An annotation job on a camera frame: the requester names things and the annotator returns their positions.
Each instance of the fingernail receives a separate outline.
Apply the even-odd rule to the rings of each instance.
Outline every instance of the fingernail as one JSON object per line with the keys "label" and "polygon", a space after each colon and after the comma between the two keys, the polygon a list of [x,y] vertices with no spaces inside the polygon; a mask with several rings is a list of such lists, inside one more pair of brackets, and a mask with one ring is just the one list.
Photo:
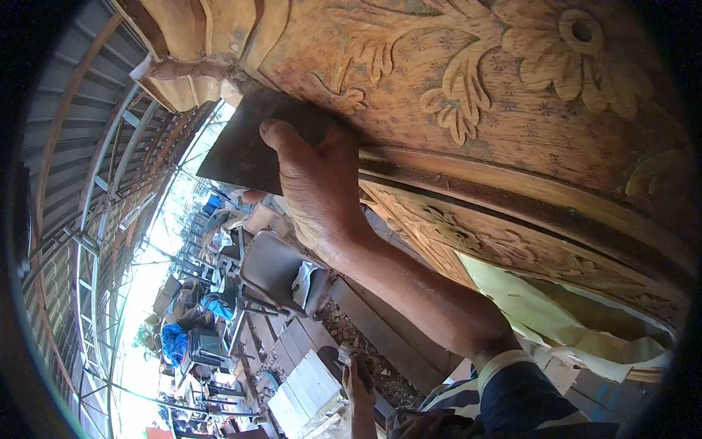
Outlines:
{"label": "fingernail", "polygon": [[280,122],[278,119],[266,119],[265,121],[261,122],[260,126],[260,131],[262,134],[266,134],[268,130],[271,129],[271,127],[275,124]]}

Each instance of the chair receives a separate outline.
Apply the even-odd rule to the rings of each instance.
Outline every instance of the chair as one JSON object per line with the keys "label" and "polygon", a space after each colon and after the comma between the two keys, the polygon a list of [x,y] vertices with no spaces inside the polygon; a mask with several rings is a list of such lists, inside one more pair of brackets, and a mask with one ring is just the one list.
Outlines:
{"label": "chair", "polygon": [[[293,301],[292,284],[300,265],[307,261],[317,269],[310,276],[310,290],[303,309]],[[270,230],[261,230],[246,248],[239,279],[271,303],[295,313],[312,317],[336,273],[324,262],[310,256],[298,245]]]}

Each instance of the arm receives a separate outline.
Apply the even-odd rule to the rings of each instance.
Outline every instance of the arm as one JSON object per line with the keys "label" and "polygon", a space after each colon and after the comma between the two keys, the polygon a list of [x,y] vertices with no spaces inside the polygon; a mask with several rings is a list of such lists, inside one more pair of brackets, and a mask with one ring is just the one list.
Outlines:
{"label": "arm", "polygon": [[376,420],[373,410],[376,406],[376,394],[366,388],[358,375],[358,365],[349,357],[344,366],[341,383],[351,401],[351,439],[377,438]]}
{"label": "arm", "polygon": [[433,341],[469,358],[478,372],[520,349],[501,311],[485,296],[412,259],[379,238],[358,201],[358,144],[330,129],[314,149],[286,122],[261,125],[278,153],[283,193],[298,239],[330,266],[397,309]]}

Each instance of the shirt sleeve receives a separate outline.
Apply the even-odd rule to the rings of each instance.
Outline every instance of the shirt sleeve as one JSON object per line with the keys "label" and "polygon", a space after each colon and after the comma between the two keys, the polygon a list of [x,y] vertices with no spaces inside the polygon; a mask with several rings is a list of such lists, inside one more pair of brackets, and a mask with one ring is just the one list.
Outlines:
{"label": "shirt sleeve", "polygon": [[508,350],[478,376],[485,432],[516,433],[590,422],[563,397],[525,350]]}

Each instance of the man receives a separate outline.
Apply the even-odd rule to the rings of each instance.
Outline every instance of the man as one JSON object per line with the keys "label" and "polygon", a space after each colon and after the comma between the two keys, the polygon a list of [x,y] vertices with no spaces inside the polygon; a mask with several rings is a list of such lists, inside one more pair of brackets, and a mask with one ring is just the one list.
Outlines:
{"label": "man", "polygon": [[[358,200],[358,144],[351,133],[332,128],[312,148],[292,125],[269,119],[260,134],[278,153],[298,239],[477,370],[477,380],[432,392],[420,412],[396,409],[387,420],[389,438],[614,436],[615,424],[590,423],[556,391],[487,297],[375,234]],[[351,401],[352,437],[375,438],[375,396],[353,361],[344,369],[343,385]],[[480,395],[475,421],[456,414],[470,402],[464,397],[471,389]]]}

